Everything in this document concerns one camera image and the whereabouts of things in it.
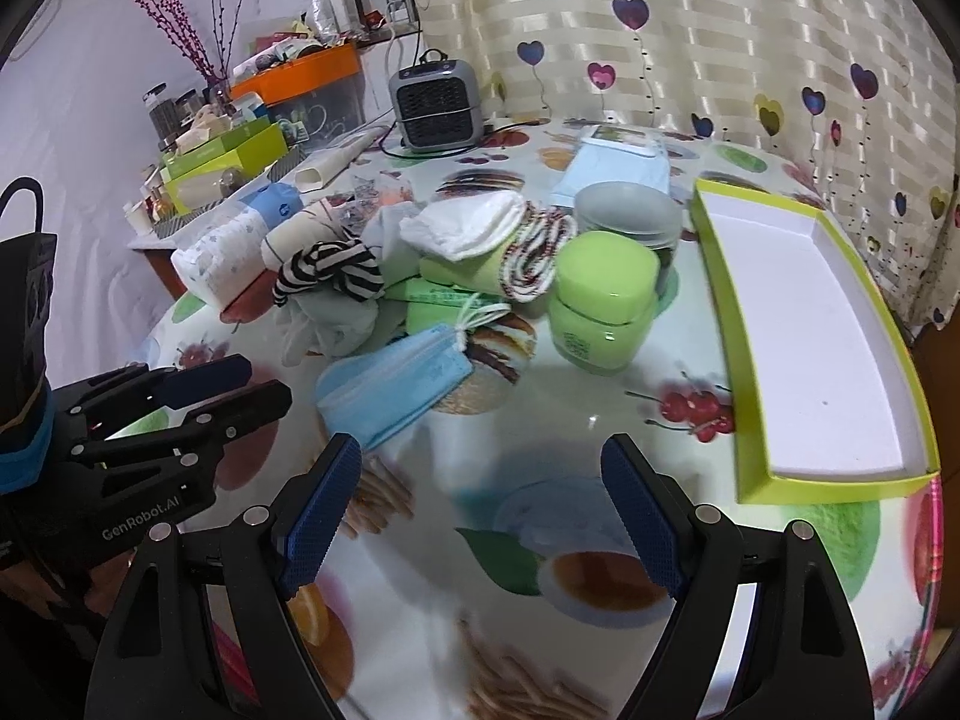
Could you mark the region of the blue surgical mask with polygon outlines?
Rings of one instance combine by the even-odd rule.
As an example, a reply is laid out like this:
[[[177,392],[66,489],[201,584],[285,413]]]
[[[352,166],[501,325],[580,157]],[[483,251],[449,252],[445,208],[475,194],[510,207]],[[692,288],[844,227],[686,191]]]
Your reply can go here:
[[[440,323],[367,355],[332,364],[317,379],[314,403],[331,434],[363,450],[404,431],[470,376],[459,332]]]

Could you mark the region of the black white striped sock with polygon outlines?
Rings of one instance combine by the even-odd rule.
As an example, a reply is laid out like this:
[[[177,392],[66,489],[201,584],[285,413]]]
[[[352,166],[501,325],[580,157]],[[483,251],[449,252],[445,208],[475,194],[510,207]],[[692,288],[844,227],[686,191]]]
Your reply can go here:
[[[316,242],[298,250],[281,266],[272,288],[275,305],[295,294],[331,288],[356,302],[375,301],[386,293],[379,262],[357,238]]]

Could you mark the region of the light blue grey sock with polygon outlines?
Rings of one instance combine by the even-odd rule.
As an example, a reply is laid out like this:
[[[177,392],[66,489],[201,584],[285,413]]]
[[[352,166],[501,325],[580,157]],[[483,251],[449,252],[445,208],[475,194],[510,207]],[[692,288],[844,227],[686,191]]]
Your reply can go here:
[[[400,223],[418,213],[420,208],[412,202],[381,206],[361,232],[387,288],[418,275],[420,254],[400,236]]]

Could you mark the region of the green cloth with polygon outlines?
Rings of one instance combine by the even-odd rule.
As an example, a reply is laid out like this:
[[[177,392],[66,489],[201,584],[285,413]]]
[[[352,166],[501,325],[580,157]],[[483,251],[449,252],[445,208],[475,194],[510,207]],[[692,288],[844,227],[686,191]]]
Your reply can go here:
[[[435,325],[483,327],[506,317],[511,305],[498,286],[482,281],[472,273],[451,270],[439,260],[421,259],[418,273],[405,278],[386,291],[389,301],[405,305],[405,332],[423,332]]]

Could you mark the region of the orange snack bag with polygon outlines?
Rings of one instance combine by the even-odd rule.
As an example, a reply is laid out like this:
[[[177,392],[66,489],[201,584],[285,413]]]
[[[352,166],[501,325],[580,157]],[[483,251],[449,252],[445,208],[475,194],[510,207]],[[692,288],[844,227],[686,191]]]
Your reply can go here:
[[[327,195],[327,203],[344,223],[366,223],[383,206],[412,198],[412,186],[398,171],[379,171],[371,176],[352,174],[350,179],[350,187]]]

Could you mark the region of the white towel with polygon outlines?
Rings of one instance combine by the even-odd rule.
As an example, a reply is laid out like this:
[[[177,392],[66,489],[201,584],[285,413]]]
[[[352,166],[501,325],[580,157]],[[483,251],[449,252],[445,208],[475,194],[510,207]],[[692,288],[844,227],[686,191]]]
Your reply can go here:
[[[493,252],[523,221],[526,200],[514,190],[436,200],[400,222],[402,241],[421,254],[462,262]]]

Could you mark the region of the white sock pair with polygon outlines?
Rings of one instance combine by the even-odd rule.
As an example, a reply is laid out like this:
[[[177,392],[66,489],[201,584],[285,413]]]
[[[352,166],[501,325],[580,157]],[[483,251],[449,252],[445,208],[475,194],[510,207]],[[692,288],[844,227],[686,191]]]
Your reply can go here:
[[[293,294],[277,309],[281,362],[293,367],[306,356],[346,358],[370,338],[376,319],[376,301],[327,289]]]

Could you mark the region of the patterned tray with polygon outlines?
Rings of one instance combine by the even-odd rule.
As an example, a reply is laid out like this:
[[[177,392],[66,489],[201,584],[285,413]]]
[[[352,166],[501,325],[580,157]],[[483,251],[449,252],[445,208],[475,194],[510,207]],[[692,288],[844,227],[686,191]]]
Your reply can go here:
[[[176,216],[176,218],[172,218],[172,220],[161,221],[156,224],[156,226],[153,227],[153,234],[155,234],[158,239],[171,238],[171,236],[174,236],[176,232],[184,229],[184,227],[192,223],[192,221],[205,215],[208,211],[215,210],[215,208],[223,205],[224,202],[231,199],[231,197],[238,197],[240,200],[245,199],[245,197],[252,197],[254,193],[262,190],[269,182],[279,181],[281,177],[285,176],[286,172],[295,169],[295,167],[306,160],[306,158],[308,158],[308,153],[306,153],[301,146],[297,146],[293,151],[285,154],[283,158],[276,160],[274,164],[266,167],[255,179],[243,182],[238,188],[231,188],[228,195],[223,197],[223,199],[212,200],[211,202],[200,205],[199,208],[195,208],[195,210],[190,210],[189,213],[185,213],[185,215]]]

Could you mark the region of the green gift box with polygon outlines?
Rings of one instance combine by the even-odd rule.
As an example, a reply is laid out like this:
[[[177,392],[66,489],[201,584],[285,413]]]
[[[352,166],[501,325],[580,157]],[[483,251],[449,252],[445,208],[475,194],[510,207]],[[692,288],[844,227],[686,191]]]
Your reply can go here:
[[[189,179],[208,172],[221,176],[226,169],[236,169],[246,179],[254,179],[286,153],[288,145],[280,126],[272,124],[267,117],[259,117],[192,151],[167,158],[161,177],[174,208],[185,215],[195,208],[195,203],[185,201],[185,184]]]

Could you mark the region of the beige rolled sock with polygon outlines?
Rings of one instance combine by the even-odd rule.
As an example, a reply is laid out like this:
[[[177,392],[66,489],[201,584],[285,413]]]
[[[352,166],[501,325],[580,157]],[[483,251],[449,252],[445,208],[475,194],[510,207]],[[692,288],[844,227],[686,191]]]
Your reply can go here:
[[[260,255],[267,270],[278,271],[296,252],[346,237],[335,208],[325,200],[317,200],[268,232],[260,244]]]

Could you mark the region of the dark glass jar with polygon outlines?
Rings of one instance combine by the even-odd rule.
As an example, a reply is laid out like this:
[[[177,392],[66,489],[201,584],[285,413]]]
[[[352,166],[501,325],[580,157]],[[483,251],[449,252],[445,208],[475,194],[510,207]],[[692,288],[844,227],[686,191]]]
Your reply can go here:
[[[169,151],[176,144],[182,128],[178,106],[167,93],[167,84],[160,83],[149,88],[143,95],[142,101],[151,125],[158,135],[160,148]]]

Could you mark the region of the white plastic tube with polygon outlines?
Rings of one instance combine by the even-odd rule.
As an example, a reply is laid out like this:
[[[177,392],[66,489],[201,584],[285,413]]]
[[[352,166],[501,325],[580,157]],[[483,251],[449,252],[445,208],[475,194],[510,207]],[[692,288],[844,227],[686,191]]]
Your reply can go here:
[[[327,187],[387,130],[387,125],[371,125],[313,151],[291,172],[291,182],[299,192],[314,192]]]

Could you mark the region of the orange storage box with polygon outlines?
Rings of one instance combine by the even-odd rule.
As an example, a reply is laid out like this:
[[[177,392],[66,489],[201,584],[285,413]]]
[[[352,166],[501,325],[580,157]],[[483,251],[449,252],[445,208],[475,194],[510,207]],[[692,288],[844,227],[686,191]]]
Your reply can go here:
[[[236,70],[231,103],[257,103],[292,145],[319,148],[364,122],[363,82],[353,43],[286,41]]]

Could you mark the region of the wet wipes pack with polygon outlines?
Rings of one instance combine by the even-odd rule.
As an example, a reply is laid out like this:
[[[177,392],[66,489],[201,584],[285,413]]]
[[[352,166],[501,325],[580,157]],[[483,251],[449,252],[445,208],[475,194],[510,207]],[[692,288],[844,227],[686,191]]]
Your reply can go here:
[[[594,184],[628,182],[669,192],[670,161],[656,130],[599,124],[581,135],[579,148],[550,193],[554,205],[574,205],[574,195]]]

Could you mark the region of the heart pattern curtain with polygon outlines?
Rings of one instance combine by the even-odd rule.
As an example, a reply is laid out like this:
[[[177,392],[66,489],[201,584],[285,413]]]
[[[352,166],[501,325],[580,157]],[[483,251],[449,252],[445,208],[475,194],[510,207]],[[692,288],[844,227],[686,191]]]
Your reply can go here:
[[[958,65],[913,0],[416,0],[501,114],[794,163],[911,330],[958,310]]]

